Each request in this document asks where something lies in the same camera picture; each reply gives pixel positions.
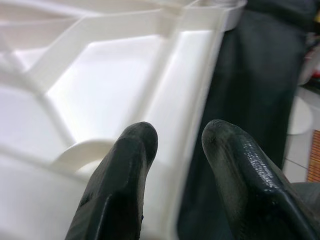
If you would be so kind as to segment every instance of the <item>white tile floor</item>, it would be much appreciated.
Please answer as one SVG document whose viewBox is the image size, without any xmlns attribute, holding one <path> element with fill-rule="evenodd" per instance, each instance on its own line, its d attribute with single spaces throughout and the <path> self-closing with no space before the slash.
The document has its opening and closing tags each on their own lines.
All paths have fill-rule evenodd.
<svg viewBox="0 0 320 240">
<path fill-rule="evenodd" d="M 311 108 L 312 128 L 303 134 L 288 135 L 283 172 L 291 183 L 306 182 L 314 130 L 320 130 L 320 95 L 300 87 L 297 95 Z"/>
</svg>

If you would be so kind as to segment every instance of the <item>floor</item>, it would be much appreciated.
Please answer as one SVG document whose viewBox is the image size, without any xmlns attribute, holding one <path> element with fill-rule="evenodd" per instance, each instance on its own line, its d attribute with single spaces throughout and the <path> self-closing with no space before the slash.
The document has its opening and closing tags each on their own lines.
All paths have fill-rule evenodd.
<svg viewBox="0 0 320 240">
<path fill-rule="evenodd" d="M 313 124 L 303 134 L 288 135 L 283 171 L 291 183 L 306 182 L 313 132 L 320 130 L 320 95 L 302 87 L 299 87 L 297 95 L 310 106 Z"/>
</svg>

